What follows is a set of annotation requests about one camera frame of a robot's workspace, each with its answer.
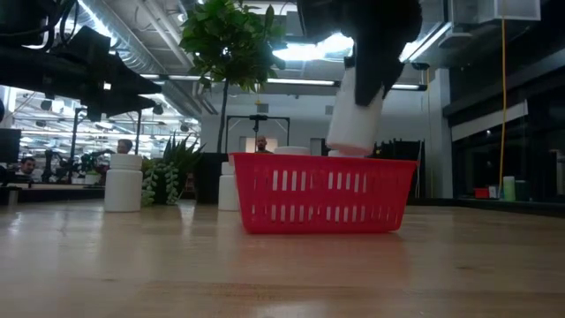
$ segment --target white bottle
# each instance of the white bottle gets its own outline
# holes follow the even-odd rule
[[[104,210],[106,212],[133,212],[141,210],[140,155],[114,154],[110,158],[106,175]]]
[[[370,155],[379,127],[384,90],[379,90],[368,106],[356,105],[355,69],[345,70],[342,86],[335,97],[327,144],[344,155]]]
[[[234,166],[230,165],[230,163],[222,163],[220,193],[218,195],[218,209],[220,210],[239,211],[239,197],[234,173]]]

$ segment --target desk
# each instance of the desk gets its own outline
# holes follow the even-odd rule
[[[559,218],[408,207],[393,234],[250,236],[189,201],[77,201],[3,211],[0,238],[1,317],[565,317]]]

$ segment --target person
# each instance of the person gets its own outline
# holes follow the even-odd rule
[[[256,154],[272,154],[272,152],[267,150],[267,138],[265,138],[265,136],[257,137],[255,145],[257,146]]]
[[[42,172],[35,168],[35,159],[33,157],[22,158],[19,171],[16,174],[20,176],[28,176],[34,182],[41,182]]]
[[[127,155],[133,148],[133,143],[131,140],[118,140],[116,151],[119,154]]]

